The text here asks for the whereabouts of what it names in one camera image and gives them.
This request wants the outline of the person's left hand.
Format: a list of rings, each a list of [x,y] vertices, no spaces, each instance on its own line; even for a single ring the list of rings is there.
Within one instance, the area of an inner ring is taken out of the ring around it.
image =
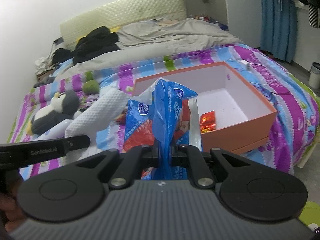
[[[23,178],[19,170],[13,170],[7,172],[5,182],[5,193],[1,192],[1,213],[4,215],[6,232],[11,232],[25,221],[25,215],[16,201],[17,190],[23,183]]]

